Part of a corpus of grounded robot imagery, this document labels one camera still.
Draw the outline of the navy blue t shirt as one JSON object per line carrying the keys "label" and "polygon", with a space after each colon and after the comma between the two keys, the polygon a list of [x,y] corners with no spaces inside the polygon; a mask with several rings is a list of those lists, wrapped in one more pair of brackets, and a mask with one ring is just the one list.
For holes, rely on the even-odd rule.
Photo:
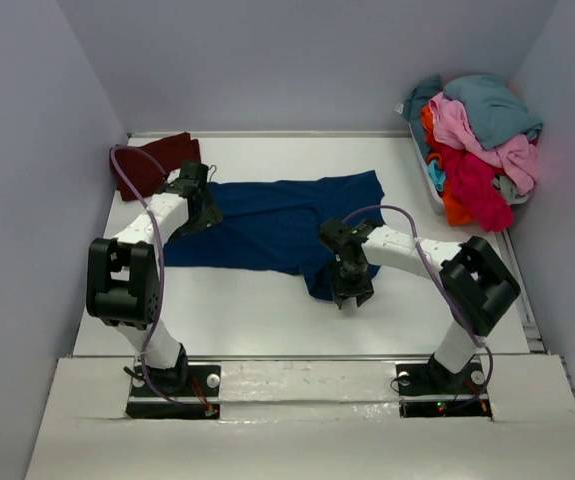
{"label": "navy blue t shirt", "polygon": [[213,267],[276,271],[304,279],[309,295],[332,300],[327,263],[334,254],[318,240],[331,218],[379,204],[376,172],[315,181],[216,183],[209,185],[223,220],[169,240],[167,267]]}

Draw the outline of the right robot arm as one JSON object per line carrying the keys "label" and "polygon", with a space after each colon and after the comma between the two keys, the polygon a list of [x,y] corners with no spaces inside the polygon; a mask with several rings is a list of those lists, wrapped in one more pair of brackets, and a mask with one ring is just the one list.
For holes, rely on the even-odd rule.
{"label": "right robot arm", "polygon": [[358,307],[374,295],[371,266],[426,278],[446,301],[453,321],[424,364],[407,368],[404,396],[451,394],[485,339],[521,294],[519,283],[489,242],[472,236],[463,243],[422,239],[381,221],[349,226],[337,218],[324,223],[319,241],[333,253],[328,263],[333,302],[353,299]]}

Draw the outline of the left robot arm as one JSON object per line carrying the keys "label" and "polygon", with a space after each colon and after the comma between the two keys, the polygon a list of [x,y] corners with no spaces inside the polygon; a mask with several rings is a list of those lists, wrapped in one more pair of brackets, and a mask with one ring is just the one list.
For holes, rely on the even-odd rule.
{"label": "left robot arm", "polygon": [[88,250],[88,314],[128,340],[140,360],[141,380],[167,396],[186,388],[189,366],[184,346],[161,319],[164,246],[222,221],[208,177],[208,166],[184,164],[141,200],[143,212],[127,227],[93,240]]}

